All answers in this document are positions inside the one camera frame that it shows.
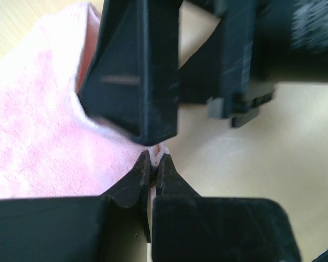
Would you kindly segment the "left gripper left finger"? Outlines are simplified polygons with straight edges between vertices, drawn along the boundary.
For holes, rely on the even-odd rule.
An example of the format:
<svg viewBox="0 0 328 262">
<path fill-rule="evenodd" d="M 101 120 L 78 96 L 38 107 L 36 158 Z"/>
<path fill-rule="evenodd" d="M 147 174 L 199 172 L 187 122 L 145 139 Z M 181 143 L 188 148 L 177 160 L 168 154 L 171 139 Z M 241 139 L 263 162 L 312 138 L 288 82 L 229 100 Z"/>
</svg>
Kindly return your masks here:
<svg viewBox="0 0 328 262">
<path fill-rule="evenodd" d="M 146 261 L 151 162 L 99 196 L 0 200 L 0 261 Z"/>
</svg>

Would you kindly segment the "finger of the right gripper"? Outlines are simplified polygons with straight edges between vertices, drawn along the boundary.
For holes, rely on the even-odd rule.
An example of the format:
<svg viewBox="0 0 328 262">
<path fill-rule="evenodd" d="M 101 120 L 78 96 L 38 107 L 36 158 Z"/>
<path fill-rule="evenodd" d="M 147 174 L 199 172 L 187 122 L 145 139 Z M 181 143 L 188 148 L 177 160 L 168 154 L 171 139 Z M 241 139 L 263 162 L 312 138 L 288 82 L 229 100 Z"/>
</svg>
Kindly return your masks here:
<svg viewBox="0 0 328 262">
<path fill-rule="evenodd" d="M 179 1 L 103 4 L 79 99 L 89 117 L 140 145 L 177 134 L 179 9 Z"/>
</svg>

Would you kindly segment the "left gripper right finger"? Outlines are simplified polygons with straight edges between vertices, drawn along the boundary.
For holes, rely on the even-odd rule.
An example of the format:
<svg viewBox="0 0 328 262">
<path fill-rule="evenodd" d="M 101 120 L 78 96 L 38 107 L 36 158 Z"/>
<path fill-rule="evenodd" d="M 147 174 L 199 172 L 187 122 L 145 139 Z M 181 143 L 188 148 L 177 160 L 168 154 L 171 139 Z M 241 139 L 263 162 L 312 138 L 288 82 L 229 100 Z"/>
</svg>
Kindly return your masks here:
<svg viewBox="0 0 328 262">
<path fill-rule="evenodd" d="M 153 261 L 300 261 L 284 209 L 265 198 L 202 197 L 161 159 L 153 202 Z"/>
</svg>

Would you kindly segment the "pink towel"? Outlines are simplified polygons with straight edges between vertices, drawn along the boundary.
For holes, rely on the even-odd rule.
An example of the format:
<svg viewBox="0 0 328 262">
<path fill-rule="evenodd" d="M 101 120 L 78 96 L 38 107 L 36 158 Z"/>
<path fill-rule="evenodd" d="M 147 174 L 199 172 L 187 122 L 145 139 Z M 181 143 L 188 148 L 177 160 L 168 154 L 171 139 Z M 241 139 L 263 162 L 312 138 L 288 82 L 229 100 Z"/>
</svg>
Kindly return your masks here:
<svg viewBox="0 0 328 262">
<path fill-rule="evenodd" d="M 0 62 L 0 199 L 100 195 L 146 150 L 81 107 L 99 23 L 91 3 L 72 4 Z"/>
</svg>

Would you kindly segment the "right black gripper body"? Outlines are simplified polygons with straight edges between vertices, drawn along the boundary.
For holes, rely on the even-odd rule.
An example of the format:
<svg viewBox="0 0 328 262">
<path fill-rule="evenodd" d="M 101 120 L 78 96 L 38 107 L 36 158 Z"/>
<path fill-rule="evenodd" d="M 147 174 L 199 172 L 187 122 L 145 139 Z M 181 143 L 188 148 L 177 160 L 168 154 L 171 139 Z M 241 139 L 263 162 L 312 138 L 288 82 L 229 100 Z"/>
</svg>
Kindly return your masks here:
<svg viewBox="0 0 328 262">
<path fill-rule="evenodd" d="M 180 68 L 180 100 L 239 128 L 280 81 L 328 83 L 328 1 L 195 1 L 219 18 Z"/>
</svg>

